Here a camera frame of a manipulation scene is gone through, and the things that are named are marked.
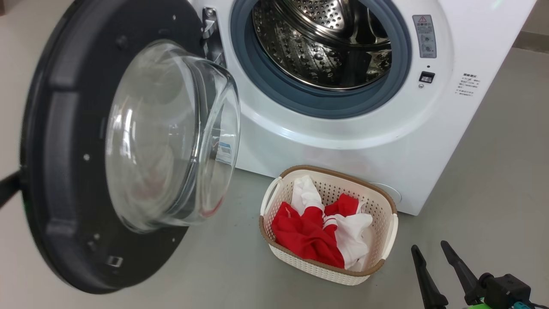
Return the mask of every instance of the white cloth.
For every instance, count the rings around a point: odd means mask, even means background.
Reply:
[[[345,269],[361,271],[368,254],[368,245],[362,240],[362,233],[372,224],[372,216],[367,213],[347,217],[335,214],[324,218],[324,227],[330,224],[338,226],[335,230],[335,240],[345,261]]]
[[[309,175],[294,180],[291,206],[300,216],[303,216],[307,207],[318,207],[324,212],[324,205],[322,204],[320,194]]]

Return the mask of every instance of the red garment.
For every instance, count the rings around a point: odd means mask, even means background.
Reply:
[[[303,216],[283,202],[273,219],[276,242],[303,259],[344,268],[343,255],[337,247],[335,230],[330,224],[323,229],[323,213],[317,207],[307,207]]]
[[[333,216],[335,214],[341,214],[343,217],[347,217],[356,214],[358,210],[358,200],[350,197],[347,194],[341,194],[339,199],[333,204],[326,206],[324,213],[327,216]]]

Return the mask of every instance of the laundry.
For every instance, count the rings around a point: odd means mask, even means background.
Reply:
[[[368,254],[362,233],[372,224],[361,205],[341,194],[324,207],[311,178],[296,179],[292,205],[283,202],[272,222],[276,242],[304,260],[361,271]]]

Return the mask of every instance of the warning label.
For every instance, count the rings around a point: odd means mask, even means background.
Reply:
[[[472,97],[477,91],[479,85],[480,79],[478,79],[476,75],[463,73],[463,75],[461,76],[461,80],[457,85],[455,94],[459,96]]]
[[[435,27],[431,15],[414,15],[412,17],[419,41],[419,56],[421,58],[436,58]]]

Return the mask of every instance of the laundry basket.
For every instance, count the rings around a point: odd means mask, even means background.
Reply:
[[[305,175],[309,175],[315,183],[324,205],[332,204],[343,193],[366,202],[361,207],[361,212],[371,214],[373,221],[362,234],[369,249],[362,271],[353,272],[313,260],[304,260],[276,243],[271,228],[273,219],[282,202],[292,202],[294,180]],[[306,273],[345,285],[362,283],[383,266],[393,247],[399,225],[395,203],[380,188],[342,173],[305,165],[287,169],[271,183],[263,197],[260,214],[261,235],[276,257]]]

